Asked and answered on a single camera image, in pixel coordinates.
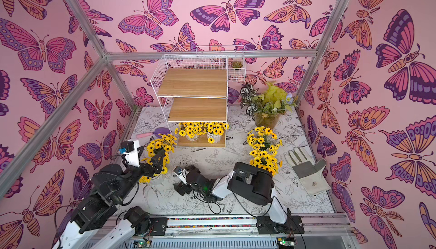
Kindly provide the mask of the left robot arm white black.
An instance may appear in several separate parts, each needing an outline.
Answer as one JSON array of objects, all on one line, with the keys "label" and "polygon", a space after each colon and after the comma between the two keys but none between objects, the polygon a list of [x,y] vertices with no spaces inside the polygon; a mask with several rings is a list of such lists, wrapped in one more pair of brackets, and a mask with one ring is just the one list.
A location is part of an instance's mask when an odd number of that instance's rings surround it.
[{"label": "left robot arm white black", "polygon": [[[103,167],[92,177],[94,188],[73,210],[72,217],[63,231],[57,233],[58,240],[52,246],[54,249],[82,249],[114,215],[119,206],[124,203],[130,192],[139,186],[142,177],[153,177],[162,171],[166,151],[159,151],[151,158],[151,164],[141,163],[139,156],[134,155],[128,160],[128,153],[121,154],[126,169],[119,164]],[[149,214],[140,207],[129,209],[124,219],[95,246],[106,246],[114,249],[134,234],[144,234],[149,229]]]}]

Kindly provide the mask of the sunflower pot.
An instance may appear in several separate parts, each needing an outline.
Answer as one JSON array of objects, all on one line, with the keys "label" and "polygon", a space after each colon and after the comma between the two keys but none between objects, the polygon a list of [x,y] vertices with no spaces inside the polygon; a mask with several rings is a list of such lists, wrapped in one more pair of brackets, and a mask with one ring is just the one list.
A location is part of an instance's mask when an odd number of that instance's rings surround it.
[{"label": "sunflower pot", "polygon": [[168,164],[170,162],[169,154],[155,155],[149,158],[143,164],[143,176],[140,178],[140,183],[150,183],[153,179],[166,175],[168,173]]},{"label": "sunflower pot", "polygon": [[253,150],[275,152],[283,143],[278,136],[269,127],[256,127],[248,132],[246,136],[247,143]]},{"label": "sunflower pot", "polygon": [[283,162],[279,161],[277,158],[277,153],[277,150],[252,150],[249,153],[249,155],[251,156],[249,164],[251,166],[264,169],[267,172],[271,173],[273,176],[275,176],[279,172],[280,168],[283,166]]},{"label": "sunflower pot", "polygon": [[207,122],[206,134],[208,143],[219,143],[228,129],[229,124],[227,122]]},{"label": "sunflower pot", "polygon": [[159,151],[163,150],[165,154],[175,152],[177,138],[170,134],[160,134],[161,138],[150,141],[146,146],[148,157],[154,157]]},{"label": "sunflower pot", "polygon": [[205,135],[206,128],[204,122],[180,122],[175,129],[175,134],[185,137],[190,142],[197,141]]}]

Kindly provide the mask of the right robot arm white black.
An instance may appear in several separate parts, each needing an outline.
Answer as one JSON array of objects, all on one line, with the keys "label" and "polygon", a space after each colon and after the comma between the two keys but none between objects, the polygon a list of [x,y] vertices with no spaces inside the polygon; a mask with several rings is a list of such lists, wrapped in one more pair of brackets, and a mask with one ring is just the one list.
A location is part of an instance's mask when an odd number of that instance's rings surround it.
[{"label": "right robot arm white black", "polygon": [[180,182],[175,190],[181,196],[193,193],[194,197],[207,204],[217,204],[227,196],[234,196],[237,202],[245,199],[267,211],[254,216],[260,234],[304,234],[302,219],[293,216],[277,198],[277,191],[271,172],[246,163],[237,162],[233,170],[220,179],[204,177],[195,166],[177,166],[173,170]]}]

